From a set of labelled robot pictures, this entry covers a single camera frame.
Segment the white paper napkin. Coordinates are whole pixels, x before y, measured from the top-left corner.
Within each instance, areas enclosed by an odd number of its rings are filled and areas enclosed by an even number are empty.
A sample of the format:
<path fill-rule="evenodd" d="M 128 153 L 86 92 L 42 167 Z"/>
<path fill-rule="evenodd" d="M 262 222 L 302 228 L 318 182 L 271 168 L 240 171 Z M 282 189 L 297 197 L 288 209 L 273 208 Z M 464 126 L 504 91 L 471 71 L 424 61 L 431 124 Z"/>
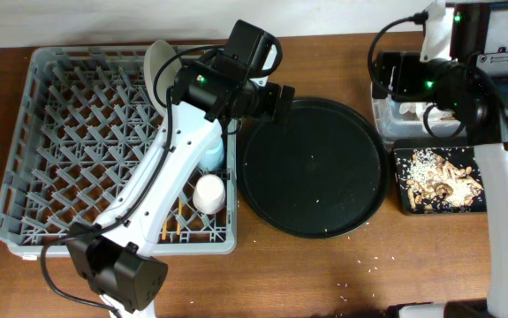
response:
<path fill-rule="evenodd" d="M 423 119 L 423 115 L 428 108 L 431 108 L 428 120 L 453 120 L 453 114 L 450 111 L 439 110 L 432 102 L 403 102 L 399 106 L 398 113 Z"/>

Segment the light blue plastic cup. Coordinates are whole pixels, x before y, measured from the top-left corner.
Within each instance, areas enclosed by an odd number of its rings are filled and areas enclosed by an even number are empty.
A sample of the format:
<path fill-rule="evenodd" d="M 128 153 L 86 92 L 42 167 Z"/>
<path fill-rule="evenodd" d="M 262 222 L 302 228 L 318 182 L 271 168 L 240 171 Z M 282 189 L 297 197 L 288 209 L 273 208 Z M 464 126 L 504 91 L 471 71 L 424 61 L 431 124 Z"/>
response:
<path fill-rule="evenodd" d="M 211 145 L 205 155 L 200 159 L 197 164 L 197 168 L 203 172 L 219 170 L 224 165 L 224 158 L 224 141 L 223 138 L 220 137 Z"/>

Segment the pink plastic cup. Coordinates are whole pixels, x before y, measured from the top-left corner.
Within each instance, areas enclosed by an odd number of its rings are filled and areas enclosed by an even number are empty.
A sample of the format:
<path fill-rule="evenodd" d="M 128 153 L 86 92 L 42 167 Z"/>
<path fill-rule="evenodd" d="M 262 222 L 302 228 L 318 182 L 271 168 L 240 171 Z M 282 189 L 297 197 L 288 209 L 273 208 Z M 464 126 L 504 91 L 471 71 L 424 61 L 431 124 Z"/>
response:
<path fill-rule="evenodd" d="M 199 212 L 214 215 L 224 207 L 225 197 L 223 180 L 217 175 L 208 174 L 198 179 L 193 191 L 193 204 Z"/>

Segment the wooden chopstick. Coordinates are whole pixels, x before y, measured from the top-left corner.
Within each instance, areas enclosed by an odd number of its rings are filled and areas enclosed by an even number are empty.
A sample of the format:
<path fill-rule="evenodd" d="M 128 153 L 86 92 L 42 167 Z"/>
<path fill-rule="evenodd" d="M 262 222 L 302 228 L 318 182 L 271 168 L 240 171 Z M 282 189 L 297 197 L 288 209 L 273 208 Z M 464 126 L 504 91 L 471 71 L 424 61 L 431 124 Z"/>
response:
<path fill-rule="evenodd" d="M 165 241 L 167 239 L 167 234 L 168 234 L 168 221 L 167 219 L 165 219 L 162 227 L 161 241 Z"/>
<path fill-rule="evenodd" d="M 183 210 L 183 201 L 178 198 L 178 209 L 177 209 L 177 216 L 176 216 L 176 221 L 177 221 L 177 229 L 176 229 L 176 234 L 178 236 L 180 236 L 181 234 L 181 224 L 179 222 L 179 218 L 182 216 L 182 210 Z"/>

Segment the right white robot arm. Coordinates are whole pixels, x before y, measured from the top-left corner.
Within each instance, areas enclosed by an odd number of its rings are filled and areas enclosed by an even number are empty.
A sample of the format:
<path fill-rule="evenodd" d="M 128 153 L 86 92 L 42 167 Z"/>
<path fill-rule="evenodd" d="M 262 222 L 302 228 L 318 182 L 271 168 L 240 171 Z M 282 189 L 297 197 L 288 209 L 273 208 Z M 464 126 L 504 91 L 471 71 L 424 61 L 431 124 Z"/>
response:
<path fill-rule="evenodd" d="M 436 1 L 409 21 L 420 52 L 368 52 L 376 128 L 395 148 L 406 211 L 486 210 L 491 278 L 485 299 L 388 314 L 508 317 L 508 1 Z"/>

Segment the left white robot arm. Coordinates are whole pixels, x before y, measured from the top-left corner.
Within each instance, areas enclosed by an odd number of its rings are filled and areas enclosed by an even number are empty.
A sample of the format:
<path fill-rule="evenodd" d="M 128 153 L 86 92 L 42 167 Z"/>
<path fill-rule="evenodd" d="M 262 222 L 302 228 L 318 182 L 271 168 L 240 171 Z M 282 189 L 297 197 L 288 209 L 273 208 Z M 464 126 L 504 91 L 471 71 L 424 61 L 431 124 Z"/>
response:
<path fill-rule="evenodd" d="M 152 317 L 168 273 L 154 258 L 159 231 L 199 161 L 220 141 L 223 120 L 279 122 L 293 87 L 257 83 L 268 70 L 231 62 L 180 68 L 164 93 L 164 119 L 120 195 L 95 221 L 74 223 L 64 243 L 79 276 L 112 317 Z"/>

